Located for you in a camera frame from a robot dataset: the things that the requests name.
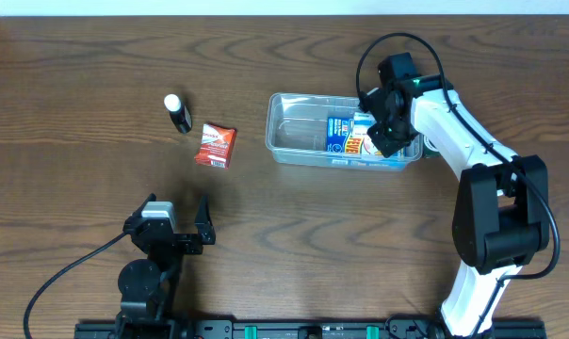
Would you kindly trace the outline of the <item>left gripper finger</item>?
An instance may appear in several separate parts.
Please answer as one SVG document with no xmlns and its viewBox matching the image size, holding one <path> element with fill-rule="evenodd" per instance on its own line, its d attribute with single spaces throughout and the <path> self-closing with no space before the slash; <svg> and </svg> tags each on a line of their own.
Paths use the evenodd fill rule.
<svg viewBox="0 0 569 339">
<path fill-rule="evenodd" d="M 216 243 L 216 232 L 210 217 L 207 196 L 201 197 L 194 224 L 203 245 L 214 245 Z"/>
<path fill-rule="evenodd" d="M 156 201 L 156 195 L 154 193 L 151 193 L 145 200 L 144 202 L 131 214 L 131 216 L 133 218 L 140 218 L 142 216 L 142 211 L 144 210 L 145 206 L 149 203 L 149 202 L 155 202 Z"/>
</svg>

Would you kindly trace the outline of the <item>white blue Panadol box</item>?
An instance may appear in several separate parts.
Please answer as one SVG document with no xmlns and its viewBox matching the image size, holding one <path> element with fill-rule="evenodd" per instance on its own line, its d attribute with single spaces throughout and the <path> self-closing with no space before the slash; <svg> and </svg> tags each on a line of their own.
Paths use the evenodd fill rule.
<svg viewBox="0 0 569 339">
<path fill-rule="evenodd" d="M 367 139 L 368 129 L 375 123 L 376 121 L 370 113 L 355 112 L 350 136 L 357 139 Z"/>
</svg>

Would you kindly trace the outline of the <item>blue Kool Fever box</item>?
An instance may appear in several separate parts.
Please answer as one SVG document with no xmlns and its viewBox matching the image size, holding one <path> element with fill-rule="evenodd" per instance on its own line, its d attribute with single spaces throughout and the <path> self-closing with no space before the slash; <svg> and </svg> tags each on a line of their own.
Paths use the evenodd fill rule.
<svg viewBox="0 0 569 339">
<path fill-rule="evenodd" d="M 352 138 L 352 118 L 329 117 L 327 119 L 326 151 L 356 155 L 382 156 L 382 152 L 367 139 Z"/>
</svg>

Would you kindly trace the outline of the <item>red orange sachet packet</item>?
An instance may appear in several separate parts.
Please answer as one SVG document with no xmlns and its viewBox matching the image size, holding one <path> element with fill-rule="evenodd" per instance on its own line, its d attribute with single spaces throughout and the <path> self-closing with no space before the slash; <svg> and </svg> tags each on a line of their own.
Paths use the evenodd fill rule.
<svg viewBox="0 0 569 339">
<path fill-rule="evenodd" d="M 198 165 L 228 169 L 236 140 L 236 129 L 211 123 L 203 125 L 201 147 L 194 156 Z"/>
</svg>

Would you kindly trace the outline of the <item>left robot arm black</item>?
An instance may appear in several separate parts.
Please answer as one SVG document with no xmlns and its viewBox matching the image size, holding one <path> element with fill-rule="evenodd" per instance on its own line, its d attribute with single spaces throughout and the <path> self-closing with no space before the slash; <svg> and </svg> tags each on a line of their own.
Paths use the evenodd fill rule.
<svg viewBox="0 0 569 339">
<path fill-rule="evenodd" d="M 150 194 L 125 220 L 122 230 L 146 255 L 126 265 L 118 278 L 121 314 L 125 319 L 158 323 L 166 318 L 171 311 L 184 257 L 200 255 L 205 245 L 216 242 L 205 196 L 201 197 L 194 225 L 194 233 L 178 233 L 173 203 L 159 202 L 155 194 Z"/>
</svg>

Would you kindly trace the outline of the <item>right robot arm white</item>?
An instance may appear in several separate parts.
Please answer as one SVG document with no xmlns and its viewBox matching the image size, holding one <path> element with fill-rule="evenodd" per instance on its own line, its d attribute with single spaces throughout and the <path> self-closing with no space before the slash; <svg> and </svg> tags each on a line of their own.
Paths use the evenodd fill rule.
<svg viewBox="0 0 569 339">
<path fill-rule="evenodd" d="M 493 313 L 509 282 L 527 277 L 521 270 L 537 252 L 560 251 L 544 161 L 498 142 L 439 75 L 405 73 L 358 97 L 376 120 L 368 134 L 381 152 L 426 137 L 459 181 L 452 237 L 461 263 L 431 337 L 494 337 Z"/>
</svg>

